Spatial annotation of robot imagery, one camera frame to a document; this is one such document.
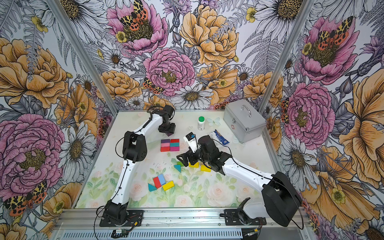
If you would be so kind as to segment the silver metal case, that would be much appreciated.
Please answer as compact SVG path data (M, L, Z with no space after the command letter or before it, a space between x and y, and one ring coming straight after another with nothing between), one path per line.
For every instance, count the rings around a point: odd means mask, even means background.
M258 138L266 126L266 120L245 99L226 105L224 121L241 143Z

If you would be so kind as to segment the light blue block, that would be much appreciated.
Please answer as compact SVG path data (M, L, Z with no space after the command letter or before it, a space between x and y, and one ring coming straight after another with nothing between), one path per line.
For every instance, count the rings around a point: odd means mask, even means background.
M158 179L162 186L167 183L163 174L158 175Z

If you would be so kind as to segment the yellow block lower cluster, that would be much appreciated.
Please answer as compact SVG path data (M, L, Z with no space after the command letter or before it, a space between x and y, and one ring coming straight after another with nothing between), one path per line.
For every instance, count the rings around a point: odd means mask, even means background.
M164 191L168 191L168 190L172 189L174 186L175 186L174 182L170 181L170 182L165 183L162 186L162 188L163 188Z

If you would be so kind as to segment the red block lower cluster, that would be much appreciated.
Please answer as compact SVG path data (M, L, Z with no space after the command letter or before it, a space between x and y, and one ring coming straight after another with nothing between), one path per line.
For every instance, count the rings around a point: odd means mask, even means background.
M155 187L156 187L157 189L159 189L159 188L162 186L159 177L155 177L155 178L153 178L153 181L154 181Z

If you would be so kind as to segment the aluminium front rail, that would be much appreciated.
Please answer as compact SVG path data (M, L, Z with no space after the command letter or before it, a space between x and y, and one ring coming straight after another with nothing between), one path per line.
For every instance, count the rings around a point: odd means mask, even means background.
M227 226L220 213L224 208L147 208L143 209L142 223L134 230L168 230L168 229L250 229L256 228L256 225ZM305 216L304 209L301 208L295 214L293 220L287 227L282 227L273 221L266 212L258 209L257 215L265 217L267 224L262 230L296 230L300 234L308 235L312 230L309 218ZM60 216L54 227L52 236L60 237L65 232L96 232L104 233L121 227L100 227L100 218L96 217L96 209L70 209L65 210Z

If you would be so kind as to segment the teal triangle cluster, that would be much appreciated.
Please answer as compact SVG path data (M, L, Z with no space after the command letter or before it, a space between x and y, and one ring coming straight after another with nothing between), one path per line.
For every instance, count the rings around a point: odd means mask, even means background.
M148 184L148 188L149 188L149 191L150 191L150 192L153 192L153 191L156 191L156 190L157 190L156 186L153 186L153 185L151 185L151 184Z

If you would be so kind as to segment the small green circuit board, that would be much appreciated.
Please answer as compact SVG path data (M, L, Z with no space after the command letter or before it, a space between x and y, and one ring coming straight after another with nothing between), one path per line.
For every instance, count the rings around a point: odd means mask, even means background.
M113 239L124 238L126 233L127 231L125 229L116 229L116 230L113 230L111 234L111 238Z

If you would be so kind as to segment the aluminium frame post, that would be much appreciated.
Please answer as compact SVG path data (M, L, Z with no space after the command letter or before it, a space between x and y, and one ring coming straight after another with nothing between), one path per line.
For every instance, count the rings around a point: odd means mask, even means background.
M69 42L74 47L75 51L77 52L78 56L80 57L82 63L84 64L88 74L92 77L93 81L95 82L98 90L100 91L102 97L106 101L106 104L108 105L109 109L111 110L111 113L114 117L117 116L119 110L114 103L111 95L107 91L107 88L105 87L104 82L101 79L101 76L99 75L94 63L92 62L91 58L89 57L81 39L79 38L77 31L72 27L71 21L68 19L65 10L61 6L60 1L48 1L47 5L53 12L54 16L57 19L57 22L62 27L64 33L68 37Z
M259 113L263 113L264 109L267 106L267 103L269 102L273 90L275 86L277 85L279 81L279 77L283 71L284 65L286 61L288 60L288 57L290 56L290 52L294 47L294 44L296 43L296 40L302 30L302 28L305 26L305 22L307 18L309 17L309 14L311 12L311 9L314 5L314 0L307 0L303 1L302 7L297 15L296 22L293 26L293 29L291 33L288 35L287 42L283 48L283 51L279 57L279 60L277 62L277 65L273 71L273 74L271 76L271 80L269 85L266 88L266 91L262 97L262 101L259 105Z

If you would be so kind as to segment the right aluminium frame post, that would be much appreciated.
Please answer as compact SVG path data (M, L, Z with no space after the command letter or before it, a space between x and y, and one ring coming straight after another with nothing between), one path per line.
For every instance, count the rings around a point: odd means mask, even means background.
M266 88L266 91L262 97L262 101L259 105L259 113L263 113L264 109L267 106L267 103L269 102L273 90L275 86L277 85L279 81L279 77L283 71L284 65L286 61L288 60L288 57L290 56L290 52L294 47L294 44L296 43L296 40L302 30L302 28L305 26L305 22L307 18L309 17L309 14L311 12L311 9L314 5L314 0L307 0L303 1L302 7L297 15L296 22L293 26L293 29L291 33L288 35L287 42L283 48L283 51L279 57L279 60L277 62L277 65L273 71L273 74L271 76L271 80L269 85Z

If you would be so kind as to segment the teal triangular block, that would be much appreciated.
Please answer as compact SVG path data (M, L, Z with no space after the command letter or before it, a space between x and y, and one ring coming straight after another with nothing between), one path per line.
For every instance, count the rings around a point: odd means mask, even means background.
M175 168L179 173L182 172L182 169L181 169L181 166L180 166L180 165L174 165L174 168Z

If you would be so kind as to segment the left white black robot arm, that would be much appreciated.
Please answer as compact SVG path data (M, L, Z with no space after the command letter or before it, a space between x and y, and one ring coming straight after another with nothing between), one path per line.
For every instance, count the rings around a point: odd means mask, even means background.
M136 130L127 131L122 138L120 157L124 160L123 170L111 199L104 206L100 223L102 227L123 226L128 221L127 207L134 173L148 153L146 137L156 130L168 137L175 132L176 125L171 123L175 114L174 107L152 106L147 109L147 113L149 119Z

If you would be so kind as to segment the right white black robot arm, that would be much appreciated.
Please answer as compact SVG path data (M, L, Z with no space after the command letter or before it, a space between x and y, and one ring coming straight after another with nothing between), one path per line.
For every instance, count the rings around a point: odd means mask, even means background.
M184 136L189 145L187 152L177 156L184 166L202 163L209 170L235 178L262 194L269 217L280 226L287 227L300 211L302 199L289 178L282 172L262 172L238 161L231 152L220 151L217 140L206 135L197 138L189 133Z

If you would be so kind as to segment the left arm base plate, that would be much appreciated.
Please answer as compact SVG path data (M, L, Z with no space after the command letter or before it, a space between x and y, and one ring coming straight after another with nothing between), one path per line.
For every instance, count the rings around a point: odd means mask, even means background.
M140 227L143 220L143 210L125 210L118 214L103 213L100 227Z

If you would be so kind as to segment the magenta rectangular block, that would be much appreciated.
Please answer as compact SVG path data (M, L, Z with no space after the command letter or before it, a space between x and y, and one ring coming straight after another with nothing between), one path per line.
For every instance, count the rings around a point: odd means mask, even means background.
M180 150L180 147L170 147L171 152L178 152Z

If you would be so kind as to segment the yellow block right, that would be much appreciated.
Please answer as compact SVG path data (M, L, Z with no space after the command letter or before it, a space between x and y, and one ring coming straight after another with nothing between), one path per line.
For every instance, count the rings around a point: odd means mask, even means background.
M201 171L202 172L211 172L212 170L204 165L201 166Z

